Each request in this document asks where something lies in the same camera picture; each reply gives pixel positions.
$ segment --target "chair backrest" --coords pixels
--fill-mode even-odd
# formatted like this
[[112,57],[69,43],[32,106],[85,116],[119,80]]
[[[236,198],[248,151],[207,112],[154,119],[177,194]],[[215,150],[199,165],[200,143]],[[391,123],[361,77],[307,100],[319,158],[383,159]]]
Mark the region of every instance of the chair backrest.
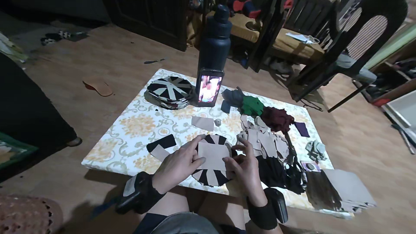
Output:
[[353,73],[360,71],[368,60],[400,28],[407,16],[407,3],[405,0],[361,0],[358,7],[361,8],[360,17],[348,31],[340,32],[339,37],[331,44],[331,48],[325,55],[326,61],[335,61],[364,25],[373,17],[384,16],[387,20],[387,25],[373,45],[349,68]]
[[283,27],[304,35],[316,36],[319,27],[328,19],[331,7],[330,0],[295,0]]

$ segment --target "crumpled fabric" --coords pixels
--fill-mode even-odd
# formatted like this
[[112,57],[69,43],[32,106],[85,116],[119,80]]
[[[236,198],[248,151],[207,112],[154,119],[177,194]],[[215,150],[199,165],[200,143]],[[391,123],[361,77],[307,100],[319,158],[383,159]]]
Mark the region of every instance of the crumpled fabric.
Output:
[[317,140],[310,141],[308,144],[306,144],[305,149],[308,151],[309,158],[313,161],[319,161],[319,160],[326,160],[325,157],[325,145],[318,142]]
[[228,104],[232,107],[239,108],[243,105],[243,91],[240,87],[237,87],[236,90],[229,90],[226,89],[222,93],[224,101],[228,102]]
[[284,109],[280,110],[275,107],[264,107],[260,117],[273,132],[286,133],[290,130],[289,125],[295,122],[292,115],[288,115]]
[[258,97],[244,96],[243,105],[241,106],[241,114],[249,115],[253,118],[263,113],[264,104]]

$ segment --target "person's foot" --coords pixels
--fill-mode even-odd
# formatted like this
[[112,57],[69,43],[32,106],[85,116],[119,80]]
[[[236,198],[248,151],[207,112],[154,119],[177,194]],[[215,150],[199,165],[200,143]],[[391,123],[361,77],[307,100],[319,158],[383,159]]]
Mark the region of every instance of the person's foot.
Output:
[[82,143],[82,139],[80,137],[75,138],[74,140],[67,142],[66,145],[69,147],[79,146]]

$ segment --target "dark blue fabric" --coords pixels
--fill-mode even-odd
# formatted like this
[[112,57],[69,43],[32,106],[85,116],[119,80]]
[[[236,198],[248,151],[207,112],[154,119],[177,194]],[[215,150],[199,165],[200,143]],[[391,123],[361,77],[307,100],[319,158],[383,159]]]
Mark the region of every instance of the dark blue fabric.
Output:
[[[166,215],[148,213],[144,216],[133,234],[150,234],[166,218]],[[230,225],[220,224],[219,226],[225,234],[246,234],[245,230]]]

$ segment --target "maroon fabric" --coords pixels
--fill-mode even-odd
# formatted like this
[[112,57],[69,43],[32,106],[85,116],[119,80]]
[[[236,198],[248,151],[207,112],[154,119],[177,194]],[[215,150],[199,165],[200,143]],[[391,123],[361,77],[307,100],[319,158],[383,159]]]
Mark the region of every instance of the maroon fabric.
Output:
[[289,125],[295,122],[295,118],[288,115],[284,109],[280,110],[274,107],[264,107],[260,118],[273,132],[286,133],[290,130]]

